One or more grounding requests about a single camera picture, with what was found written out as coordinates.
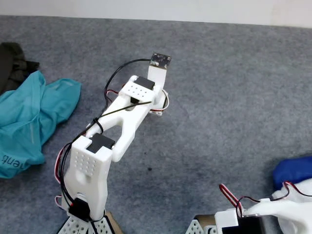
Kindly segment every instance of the white robot part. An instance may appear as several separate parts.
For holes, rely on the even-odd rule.
[[[295,186],[305,194],[312,194],[312,179],[302,181]],[[284,234],[312,234],[312,197],[298,193],[289,187],[290,193],[283,200],[261,200],[244,212],[244,215],[274,215]],[[287,193],[285,187],[273,194],[273,198]]]
[[[238,226],[236,209],[228,209],[215,213],[215,225],[217,233],[222,234],[222,228]]]
[[[111,161],[118,162],[122,158],[133,141],[137,128],[152,107],[162,108],[164,105],[166,93],[162,90],[170,60],[169,56],[154,53],[148,73],[148,79],[155,83],[153,88],[149,89],[136,83],[138,76],[130,77],[118,97],[98,118],[97,124],[89,128],[85,136],[80,136],[72,143],[70,165],[64,176],[64,183],[73,199],[79,198],[88,204],[92,220],[103,218],[108,194],[107,176]],[[131,105],[132,99],[139,103],[147,103],[111,113]],[[122,133],[111,149],[102,146],[95,153],[88,150],[92,144],[90,138],[95,134],[105,134],[105,131],[117,125],[122,127]],[[68,211],[69,207],[65,198],[62,198],[62,208]]]

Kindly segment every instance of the gray carpet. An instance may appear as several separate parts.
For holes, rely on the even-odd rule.
[[[267,197],[277,163],[311,150],[311,29],[0,17],[0,41],[19,42],[48,83],[82,83],[77,109],[43,147],[46,163],[0,180],[1,234],[58,230],[66,219],[54,204],[59,149],[103,107],[109,75],[153,51],[172,56],[170,108],[163,117],[146,117],[109,172],[107,209],[126,234],[182,234],[194,215],[230,208],[219,183],[238,196]],[[112,87],[145,76],[147,68],[146,62],[127,67]],[[278,232],[274,222],[267,228]]]

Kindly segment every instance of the red and white wire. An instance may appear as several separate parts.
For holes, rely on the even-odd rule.
[[[55,198],[54,198],[54,201],[55,201],[55,204],[60,207],[61,209],[63,209],[63,207],[59,204],[59,201],[58,199],[59,198],[62,198],[62,195],[56,195]]]
[[[114,94],[117,94],[117,95],[118,95],[118,92],[115,91],[115,90],[113,90],[113,89],[107,90],[106,94],[109,94],[109,93],[114,93]]]
[[[168,108],[168,106],[169,106],[169,104],[170,104],[170,102],[169,102],[169,95],[168,95],[168,93],[166,92],[166,90],[162,90],[162,92],[165,94],[165,96],[166,96],[166,100],[167,100],[167,105],[164,107],[164,108],[162,108],[162,109],[151,109],[151,111],[164,111],[164,110],[166,110],[167,108]]]
[[[220,184],[219,189],[234,207],[238,205],[242,209],[242,204],[238,202],[237,197],[224,184]]]
[[[59,171],[59,163],[60,163],[60,156],[62,155],[63,151],[64,151],[65,146],[63,146],[63,148],[59,151],[57,159],[55,161],[55,165],[54,165],[54,177],[57,180],[57,182],[60,184],[60,178],[58,176],[58,171]]]

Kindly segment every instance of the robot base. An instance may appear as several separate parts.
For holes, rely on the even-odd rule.
[[[94,222],[98,234],[122,234],[121,228],[108,212],[101,220]],[[90,222],[85,222],[75,216],[69,216],[60,228],[58,234],[95,234]]]

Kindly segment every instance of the white wall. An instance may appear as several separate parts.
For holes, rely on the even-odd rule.
[[[0,15],[312,27],[312,0],[0,0]]]

